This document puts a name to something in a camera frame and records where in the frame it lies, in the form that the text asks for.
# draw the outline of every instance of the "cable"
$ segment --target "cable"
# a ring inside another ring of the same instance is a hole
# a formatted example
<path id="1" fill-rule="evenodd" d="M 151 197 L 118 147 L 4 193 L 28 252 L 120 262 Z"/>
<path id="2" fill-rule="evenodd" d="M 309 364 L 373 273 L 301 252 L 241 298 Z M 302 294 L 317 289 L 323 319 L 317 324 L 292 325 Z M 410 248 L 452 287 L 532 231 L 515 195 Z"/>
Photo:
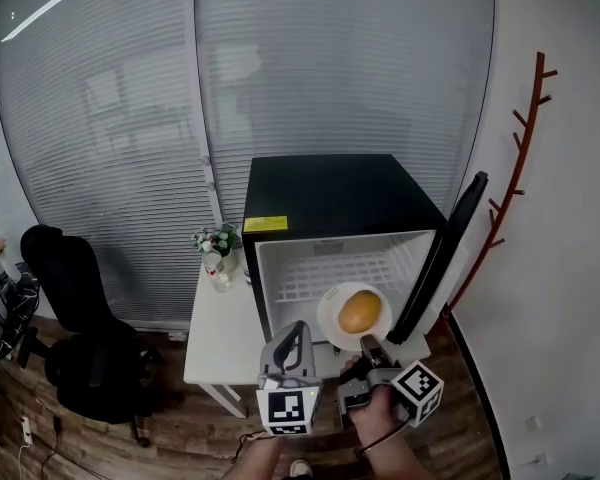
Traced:
<path id="1" fill-rule="evenodd" d="M 51 460 L 51 457 L 53 457 L 57 453 L 58 450 L 58 441 L 60 440 L 60 432 L 62 432 L 62 425 L 60 423 L 60 418 L 58 418 L 57 416 L 53 417 L 53 431 L 56 434 L 56 443 L 53 445 L 53 450 L 51 451 L 51 454 L 47 456 L 47 458 L 44 459 L 44 461 L 42 461 L 42 464 L 40 464 L 40 480 L 44 480 L 44 467 L 46 466 L 47 462 Z"/>
<path id="2" fill-rule="evenodd" d="M 43 445 L 45 445 L 47 448 L 49 448 L 49 450 L 53 450 L 54 448 L 47 443 L 44 439 L 42 439 L 40 436 L 36 435 L 36 434 L 32 434 L 33 437 L 35 437 L 38 441 L 40 441 Z M 109 478 L 108 476 L 103 475 L 102 473 L 97 473 L 91 469 L 89 469 L 86 466 L 83 466 L 82 464 L 78 464 L 75 460 L 70 459 L 69 457 L 67 457 L 64 453 L 62 453 L 60 450 L 55 450 L 55 454 L 59 455 L 60 457 L 62 457 L 64 460 L 70 462 L 71 464 L 73 464 L 74 466 L 79 467 L 80 469 L 82 469 L 83 471 L 86 471 L 87 473 L 89 473 L 91 476 L 94 476 L 96 478 L 98 478 L 99 480 L 111 480 L 111 478 Z"/>
<path id="3" fill-rule="evenodd" d="M 11 399 L 6 394 L 0 394 L 0 397 L 4 398 L 7 402 L 9 402 L 9 408 L 11 409 L 11 412 L 16 417 L 16 419 L 19 421 L 22 416 L 20 414 L 18 414 L 18 411 L 16 411 L 16 407 L 15 407 L 15 405 L 13 405 L 13 402 L 11 401 Z"/>
<path id="4" fill-rule="evenodd" d="M 274 437 L 276 437 L 276 436 L 270 436 L 264 430 L 258 430 L 256 432 L 251 432 L 251 434 L 242 434 L 239 439 L 240 444 L 238 444 L 238 449 L 236 450 L 236 454 L 233 456 L 233 459 L 231 459 L 231 464 L 235 464 L 238 461 L 238 456 L 240 455 L 240 452 L 242 451 L 244 443 L 246 443 L 247 441 L 258 441 L 259 439 L 273 439 Z"/>
<path id="5" fill-rule="evenodd" d="M 36 395 L 36 394 L 35 394 L 35 392 L 33 391 L 33 389 L 31 389 L 31 388 L 29 388 L 29 387 L 25 386 L 25 385 L 24 385 L 22 382 L 20 382 L 20 381 L 19 381 L 18 379 L 16 379 L 16 378 L 15 378 L 13 375 L 11 375 L 11 374 L 10 374 L 10 373 L 7 371 L 7 369 L 6 369 L 4 366 L 2 366 L 2 363 L 1 363 L 1 362 L 0 362 L 0 368 L 2 368 L 2 370 L 4 371 L 4 373 L 6 373 L 6 374 L 7 374 L 7 376 L 8 376 L 8 377 L 9 377 L 9 378 L 10 378 L 10 379 L 13 381 L 13 382 L 15 382 L 16 384 L 20 384 L 20 385 L 21 385 L 21 386 L 22 386 L 24 389 L 26 389 L 26 390 L 29 392 L 29 394 L 31 394 L 31 396 L 32 396 L 32 397 L 34 397 L 34 398 L 35 398 L 35 399 L 38 401 L 38 403 L 39 403 L 39 404 L 40 404 L 42 407 L 44 407 L 44 408 L 45 408 L 47 411 L 49 411 L 49 412 L 50 412 L 51 414 L 53 414 L 55 417 L 58 417 L 58 415 L 57 415 L 55 412 L 53 412 L 53 411 L 52 411 L 51 409 L 49 409 L 49 408 L 48 408 L 46 405 L 44 405 L 44 402 L 43 402 L 42 400 L 40 400 L 40 398 L 38 397 L 38 395 Z"/>
<path id="6" fill-rule="evenodd" d="M 365 446 L 364 448 L 361 448 L 360 450 L 358 450 L 356 452 L 356 457 L 358 458 L 358 460 L 362 460 L 365 456 L 365 454 L 374 446 L 378 446 L 380 443 L 385 442 L 387 439 L 391 439 L 393 436 L 395 436 L 396 434 L 399 434 L 400 431 L 407 425 L 407 423 L 409 422 L 409 418 L 407 417 L 407 419 L 405 419 L 404 421 L 402 421 L 400 423 L 400 425 L 398 425 L 396 428 L 394 428 L 391 432 L 385 434 L 384 436 L 382 436 L 380 439 L 377 439 L 376 441 L 374 441 L 373 443 L 371 443 L 370 445 Z"/>
<path id="7" fill-rule="evenodd" d="M 23 445 L 20 447 L 20 451 L 18 452 L 18 473 L 19 473 L 19 475 L 20 475 L 20 480 L 22 480 L 22 465 L 21 465 L 21 463 L 20 463 L 20 457 L 22 456 L 22 450 L 23 450 L 24 448 L 31 448 L 31 445 L 30 445 L 30 444 L 23 444 Z"/>

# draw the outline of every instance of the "wrist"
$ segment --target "wrist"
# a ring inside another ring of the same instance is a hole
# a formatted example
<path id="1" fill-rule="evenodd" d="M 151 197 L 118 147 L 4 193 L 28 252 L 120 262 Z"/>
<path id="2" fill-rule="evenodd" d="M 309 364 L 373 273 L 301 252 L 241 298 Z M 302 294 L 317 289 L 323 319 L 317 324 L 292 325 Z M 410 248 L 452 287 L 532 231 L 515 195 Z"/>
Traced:
<path id="1" fill-rule="evenodd" d="M 357 421 L 355 427 L 360 444 L 364 447 L 389 434 L 396 428 L 396 423 L 391 416 L 387 415 L 386 417 Z"/>

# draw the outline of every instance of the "human hand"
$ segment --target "human hand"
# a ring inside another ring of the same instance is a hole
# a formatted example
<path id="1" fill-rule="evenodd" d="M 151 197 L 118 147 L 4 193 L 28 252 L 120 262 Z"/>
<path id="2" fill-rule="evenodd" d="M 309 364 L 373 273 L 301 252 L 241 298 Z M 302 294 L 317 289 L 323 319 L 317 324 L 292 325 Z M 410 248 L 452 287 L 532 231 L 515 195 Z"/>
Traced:
<path id="1" fill-rule="evenodd" d="M 360 356 L 354 356 L 347 361 L 340 373 L 342 374 L 351 368 L 358 359 L 360 359 Z M 389 386 L 378 386 L 373 390 L 371 402 L 368 405 L 349 411 L 349 419 L 355 425 L 363 446 L 380 439 L 395 427 L 391 410 L 392 390 L 393 388 Z"/>

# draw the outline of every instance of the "white table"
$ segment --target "white table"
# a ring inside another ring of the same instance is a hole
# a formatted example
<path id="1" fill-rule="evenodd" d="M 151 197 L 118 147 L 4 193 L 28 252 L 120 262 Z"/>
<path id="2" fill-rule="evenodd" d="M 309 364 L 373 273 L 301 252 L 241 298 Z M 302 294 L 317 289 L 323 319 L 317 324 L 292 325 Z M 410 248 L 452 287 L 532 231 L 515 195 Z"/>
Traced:
<path id="1" fill-rule="evenodd" d="M 225 293 L 214 290 L 201 268 L 187 342 L 184 381 L 198 384 L 238 418 L 246 418 L 240 396 L 231 385 L 257 384 L 260 353 L 265 345 L 253 290 L 238 267 Z M 402 345 L 383 347 L 403 365 L 428 357 L 429 347 L 417 330 Z M 316 374 L 336 377 L 353 352 L 335 355 L 329 344 L 313 346 Z"/>

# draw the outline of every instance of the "electrical outlet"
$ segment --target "electrical outlet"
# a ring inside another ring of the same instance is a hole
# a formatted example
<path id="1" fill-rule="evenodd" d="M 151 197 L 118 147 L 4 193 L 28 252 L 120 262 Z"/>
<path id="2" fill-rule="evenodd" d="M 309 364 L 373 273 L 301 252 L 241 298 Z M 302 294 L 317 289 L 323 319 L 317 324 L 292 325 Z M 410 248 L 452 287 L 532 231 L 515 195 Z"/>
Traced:
<path id="1" fill-rule="evenodd" d="M 20 418 L 20 421 L 22 421 L 22 436 L 24 437 L 24 443 L 33 446 L 33 435 L 31 434 L 31 422 L 29 421 L 29 418 L 23 416 Z"/>
<path id="2" fill-rule="evenodd" d="M 188 333 L 185 331 L 173 331 L 169 333 L 169 341 L 187 341 Z"/>

